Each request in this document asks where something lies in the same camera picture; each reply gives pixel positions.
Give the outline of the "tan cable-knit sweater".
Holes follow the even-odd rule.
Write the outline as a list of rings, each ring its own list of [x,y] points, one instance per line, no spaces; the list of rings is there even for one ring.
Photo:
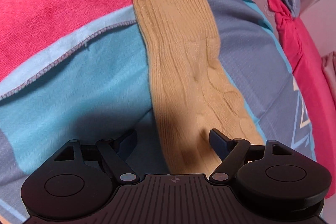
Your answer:
[[[133,0],[146,44],[150,94],[162,152],[174,174],[211,174],[216,128],[262,144],[244,98],[219,61],[220,37],[207,0]]]

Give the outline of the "blue grey patterned bedsheet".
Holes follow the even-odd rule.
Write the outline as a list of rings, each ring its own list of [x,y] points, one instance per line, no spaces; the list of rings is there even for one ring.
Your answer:
[[[315,158],[307,100],[271,26],[250,0],[207,0],[220,35],[219,60],[264,140],[276,139]],[[14,95],[1,100],[1,216],[28,218],[21,186],[65,142],[94,143],[128,128],[138,145],[134,170],[167,173],[155,126],[145,43],[131,7],[67,35],[37,54],[27,72],[52,51],[80,48]]]

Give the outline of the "red mattress sheet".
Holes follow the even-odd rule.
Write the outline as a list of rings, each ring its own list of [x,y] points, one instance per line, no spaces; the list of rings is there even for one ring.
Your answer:
[[[335,176],[335,105],[322,60],[290,0],[254,0],[274,29],[303,96],[303,124],[312,127],[318,163]]]

